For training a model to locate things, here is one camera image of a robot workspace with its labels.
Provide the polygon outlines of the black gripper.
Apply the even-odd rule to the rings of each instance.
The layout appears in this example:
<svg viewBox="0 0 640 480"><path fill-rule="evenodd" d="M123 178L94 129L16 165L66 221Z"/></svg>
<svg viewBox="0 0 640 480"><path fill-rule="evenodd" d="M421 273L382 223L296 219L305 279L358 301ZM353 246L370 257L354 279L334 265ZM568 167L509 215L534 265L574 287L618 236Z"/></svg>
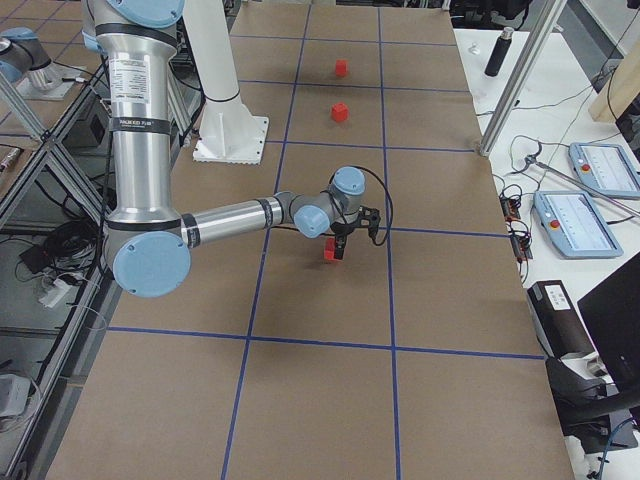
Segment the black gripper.
<svg viewBox="0 0 640 480"><path fill-rule="evenodd" d="M351 235L356 229L361 227L361 222L356 219L352 222L344 223L342 221L336 221L331 224L331 231L335 235L335 259L342 260L347 244L347 237Z"/></svg>

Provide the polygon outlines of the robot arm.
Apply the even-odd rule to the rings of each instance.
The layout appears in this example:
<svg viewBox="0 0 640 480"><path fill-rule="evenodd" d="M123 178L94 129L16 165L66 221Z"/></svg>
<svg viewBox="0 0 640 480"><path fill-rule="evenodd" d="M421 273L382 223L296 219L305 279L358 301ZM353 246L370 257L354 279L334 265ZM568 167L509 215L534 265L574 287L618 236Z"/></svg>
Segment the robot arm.
<svg viewBox="0 0 640 480"><path fill-rule="evenodd" d="M60 69L36 33L27 27L1 32L1 74L11 84L26 77L39 92L49 92L63 84Z"/></svg>
<svg viewBox="0 0 640 480"><path fill-rule="evenodd" d="M107 55L117 205L107 219L105 255L119 286L154 298L178 288L201 244L294 225L315 238L344 238L364 217L365 178L338 169L315 196L281 192L208 211L182 214L171 197L170 62L178 23L186 27L204 96L198 161L256 164L269 121L244 105L218 1L87 1L88 46Z"/></svg>

